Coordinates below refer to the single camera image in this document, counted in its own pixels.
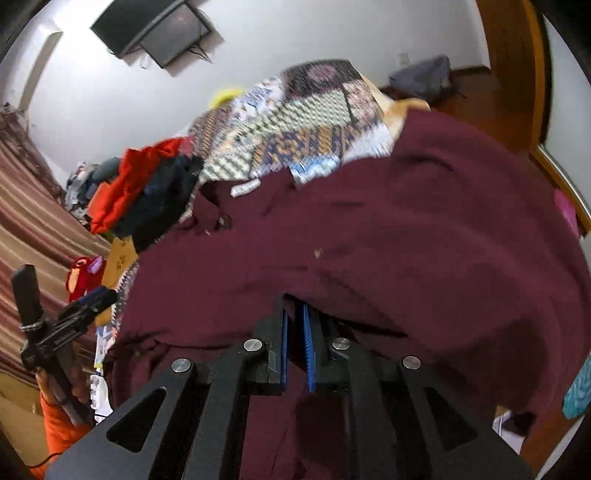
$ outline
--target wall outlet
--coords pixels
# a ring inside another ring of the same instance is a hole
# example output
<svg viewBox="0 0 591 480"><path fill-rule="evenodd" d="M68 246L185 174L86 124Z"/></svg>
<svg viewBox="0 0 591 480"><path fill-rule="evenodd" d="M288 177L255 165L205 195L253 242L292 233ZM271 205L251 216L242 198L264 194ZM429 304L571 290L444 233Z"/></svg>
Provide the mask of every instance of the wall outlet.
<svg viewBox="0 0 591 480"><path fill-rule="evenodd" d="M410 58L408 53L403 52L398 54L398 63L400 64L400 68L408 67L410 65Z"/></svg>

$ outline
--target colorful blanket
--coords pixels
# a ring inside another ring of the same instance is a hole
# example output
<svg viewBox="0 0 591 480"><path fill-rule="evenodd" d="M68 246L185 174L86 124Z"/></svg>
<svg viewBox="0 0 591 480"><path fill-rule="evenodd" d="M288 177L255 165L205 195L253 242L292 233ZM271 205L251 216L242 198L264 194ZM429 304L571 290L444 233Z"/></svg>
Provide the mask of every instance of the colorful blanket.
<svg viewBox="0 0 591 480"><path fill-rule="evenodd" d="M196 119L200 183L248 180L288 167L305 183L355 158L388 155L392 136L347 60L298 65Z"/></svg>

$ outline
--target black cloth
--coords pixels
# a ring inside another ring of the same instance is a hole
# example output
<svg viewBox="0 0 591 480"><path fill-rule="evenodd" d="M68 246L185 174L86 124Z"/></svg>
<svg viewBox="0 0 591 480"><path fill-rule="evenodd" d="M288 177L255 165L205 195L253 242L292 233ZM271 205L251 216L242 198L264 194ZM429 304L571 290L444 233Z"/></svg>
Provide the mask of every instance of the black cloth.
<svg viewBox="0 0 591 480"><path fill-rule="evenodd" d="M114 225L113 233L124 238L133 235L142 225L149 224L154 219L163 216L168 218L171 204L176 206L186 198L191 179L197 180L202 167L201 160L187 155L163 160L134 204Z"/></svg>
<svg viewBox="0 0 591 480"><path fill-rule="evenodd" d="M135 251L141 253L163 236L184 213L203 168L203 160L193 157L188 169L183 173L178 189L170 191L159 215L136 228L132 235Z"/></svg>

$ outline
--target yellow object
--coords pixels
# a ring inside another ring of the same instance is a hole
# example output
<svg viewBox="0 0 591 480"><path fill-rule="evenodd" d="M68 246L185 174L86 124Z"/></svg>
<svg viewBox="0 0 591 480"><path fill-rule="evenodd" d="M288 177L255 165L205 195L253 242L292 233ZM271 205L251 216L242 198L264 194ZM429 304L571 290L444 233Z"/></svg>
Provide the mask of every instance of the yellow object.
<svg viewBox="0 0 591 480"><path fill-rule="evenodd" d="M115 288L123 272L138 259L134 241L129 236L123 240L115 238L111 252L107 258L102 284L107 288ZM111 320L111 309L106 309L95 318L95 326L100 327Z"/></svg>
<svg viewBox="0 0 591 480"><path fill-rule="evenodd" d="M222 106L226 102L234 100L237 96L242 95L244 90L241 88L224 88L216 93L209 102L209 108L216 108Z"/></svg>

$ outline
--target white wall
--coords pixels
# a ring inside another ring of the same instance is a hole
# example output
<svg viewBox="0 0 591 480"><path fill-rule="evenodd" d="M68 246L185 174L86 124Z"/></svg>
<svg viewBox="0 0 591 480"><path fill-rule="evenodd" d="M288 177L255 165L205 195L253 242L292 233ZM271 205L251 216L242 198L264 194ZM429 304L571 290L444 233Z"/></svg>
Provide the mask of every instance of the white wall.
<svg viewBox="0 0 591 480"><path fill-rule="evenodd" d="M43 19L64 31L28 113L31 138L66 171L80 160L102 161L172 135L218 89L248 88L302 61L348 58L378 86L387 84L401 52L411 61L447 54L453 67L488 64L475 0L207 0L199 7L224 42L211 64L191 58L180 72L169 69L172 76L154 63L143 69L138 59L129 65L106 51L89 27L109 3L52 0L0 65L4 101L11 64L27 54L27 31Z"/></svg>
<svg viewBox="0 0 591 480"><path fill-rule="evenodd" d="M552 58L546 151L591 205L591 85L560 34L544 18Z"/></svg>

